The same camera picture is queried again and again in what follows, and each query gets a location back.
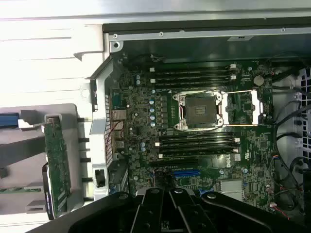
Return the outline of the green Dell motherboard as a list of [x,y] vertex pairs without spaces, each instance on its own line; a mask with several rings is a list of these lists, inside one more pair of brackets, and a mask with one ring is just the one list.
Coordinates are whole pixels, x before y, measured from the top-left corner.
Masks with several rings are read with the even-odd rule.
[[[124,126],[124,148],[115,149],[111,132],[107,144],[108,151],[118,158],[124,159],[129,179],[129,190],[135,193],[143,187],[157,185],[172,185],[188,188],[195,192],[206,193],[215,191],[215,184],[220,180],[242,180],[243,201],[255,207],[268,210],[292,210],[298,205],[302,186],[294,181],[292,166],[286,166],[276,150],[279,124],[283,122],[280,113],[274,112],[273,86],[275,80],[283,76],[277,73],[271,65],[259,61],[233,63],[236,69],[230,69],[231,85],[201,88],[158,89],[150,79],[155,73],[141,67],[131,67],[120,77],[118,83],[110,89],[112,123],[113,110],[126,110]],[[218,64],[170,64],[156,69],[180,67],[216,67],[228,66],[229,63]],[[253,79],[261,75],[265,82],[256,86]],[[257,126],[226,126],[197,132],[184,132],[174,129],[177,119],[177,103],[172,100],[174,94],[184,91],[218,91],[233,92],[242,90],[257,90],[258,98],[263,104],[263,113],[259,116]],[[199,134],[211,132],[234,132],[240,142],[222,143],[238,144],[238,153],[208,155],[196,157],[159,159],[160,147],[155,146],[159,137],[166,135]],[[173,144],[164,145],[212,145]],[[198,159],[198,164],[183,166],[150,167],[150,162],[163,160]],[[200,176],[175,177],[174,171],[199,170]]]

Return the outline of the grey open PC case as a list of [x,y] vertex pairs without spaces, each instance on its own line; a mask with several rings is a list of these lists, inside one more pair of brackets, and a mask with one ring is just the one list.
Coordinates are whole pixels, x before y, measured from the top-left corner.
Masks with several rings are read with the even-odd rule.
[[294,181],[302,186],[298,205],[292,210],[268,209],[289,219],[311,215],[311,160],[302,157],[295,147],[300,135],[295,131],[294,117],[311,108],[300,108],[295,93],[309,94],[295,87],[300,70],[311,68],[311,27],[269,28],[257,30],[145,30],[124,32],[105,28],[104,60],[91,76],[93,121],[90,130],[90,155],[93,168],[93,197],[101,199],[129,190],[124,159],[108,151],[111,132],[110,89],[131,67],[149,69],[170,64],[218,64],[259,61],[271,65],[283,76],[273,82],[274,112],[280,113],[276,150],[286,166],[292,166]]

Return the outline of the grey plastic parts rack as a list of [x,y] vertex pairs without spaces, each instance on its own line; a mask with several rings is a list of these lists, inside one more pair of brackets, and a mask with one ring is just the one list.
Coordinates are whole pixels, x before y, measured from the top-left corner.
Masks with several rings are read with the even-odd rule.
[[[64,115],[63,134],[67,145],[71,195],[67,199],[68,213],[83,205],[83,185],[79,155],[76,106],[71,103],[2,107],[0,114],[19,114],[19,119],[40,123],[45,114]],[[41,183],[42,166],[46,163],[44,134],[40,127],[31,129],[0,129],[0,188],[26,187]],[[0,215],[40,213],[28,208],[35,200],[43,200],[42,192],[0,194]]]

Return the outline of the silver rear port block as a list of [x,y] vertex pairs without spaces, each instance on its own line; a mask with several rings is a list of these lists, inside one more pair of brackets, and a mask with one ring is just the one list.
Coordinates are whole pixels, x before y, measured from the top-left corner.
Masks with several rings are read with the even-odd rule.
[[112,111],[112,129],[111,136],[113,139],[113,145],[115,149],[124,148],[124,126],[126,116],[126,110],[113,110]]

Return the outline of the blue expansion slot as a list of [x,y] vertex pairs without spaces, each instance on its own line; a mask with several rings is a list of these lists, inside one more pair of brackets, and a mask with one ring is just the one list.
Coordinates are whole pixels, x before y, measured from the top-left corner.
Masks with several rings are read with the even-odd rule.
[[180,170],[180,171],[174,171],[173,175],[175,177],[189,177],[189,176],[200,176],[199,170]]

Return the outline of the silver socket cover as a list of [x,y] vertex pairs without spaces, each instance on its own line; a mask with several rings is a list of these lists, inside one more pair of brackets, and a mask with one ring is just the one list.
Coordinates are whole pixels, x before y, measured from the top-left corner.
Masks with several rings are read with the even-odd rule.
[[263,104],[257,90],[221,92],[219,113],[226,126],[257,126],[263,113]]

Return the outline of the silver chipset heatsink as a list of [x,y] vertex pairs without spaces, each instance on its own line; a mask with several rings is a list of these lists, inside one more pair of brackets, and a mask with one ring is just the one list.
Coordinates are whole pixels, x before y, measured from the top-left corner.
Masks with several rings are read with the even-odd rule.
[[243,201],[242,180],[220,180],[215,184],[214,189],[223,195]]

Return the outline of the CPU socket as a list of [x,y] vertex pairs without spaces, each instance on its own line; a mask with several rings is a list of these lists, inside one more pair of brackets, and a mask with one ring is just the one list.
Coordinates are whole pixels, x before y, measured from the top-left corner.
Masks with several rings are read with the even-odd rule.
[[223,95],[218,91],[184,91],[172,96],[177,103],[173,127],[184,132],[210,131],[224,125],[221,112]]

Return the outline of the RAM slot white latches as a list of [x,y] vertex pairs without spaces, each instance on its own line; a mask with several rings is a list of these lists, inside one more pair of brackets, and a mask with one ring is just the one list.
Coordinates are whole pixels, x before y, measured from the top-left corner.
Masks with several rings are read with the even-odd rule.
[[204,83],[204,82],[228,82],[230,76],[159,76],[150,79],[150,83]]
[[155,142],[156,147],[164,145],[173,145],[173,144],[202,144],[202,143],[236,143],[240,142],[239,138],[220,136],[220,137],[172,137],[172,138],[160,138],[159,141]]
[[208,155],[221,155],[238,153],[239,149],[219,149],[219,150],[194,150],[194,151],[174,151],[174,152],[160,152],[158,153],[159,159],[164,158],[180,158],[180,157],[196,157]]
[[180,67],[180,68],[163,68],[156,69],[155,67],[151,67],[148,69],[149,72],[160,72],[160,71],[201,71],[201,70],[230,70],[236,69],[236,64],[229,64],[228,66],[216,66],[216,67]]

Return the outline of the hard disk in blue caddy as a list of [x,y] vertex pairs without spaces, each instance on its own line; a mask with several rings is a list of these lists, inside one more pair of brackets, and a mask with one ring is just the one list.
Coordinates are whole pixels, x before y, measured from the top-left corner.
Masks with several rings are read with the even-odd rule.
[[0,129],[17,128],[19,114],[0,114]]

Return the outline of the long black expansion slot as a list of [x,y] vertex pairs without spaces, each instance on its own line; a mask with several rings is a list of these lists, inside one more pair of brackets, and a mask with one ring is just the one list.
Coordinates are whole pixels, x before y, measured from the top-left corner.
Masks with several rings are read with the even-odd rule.
[[183,165],[197,165],[198,159],[181,159],[181,160],[163,160],[150,162],[150,167],[165,167],[165,166],[183,166]]

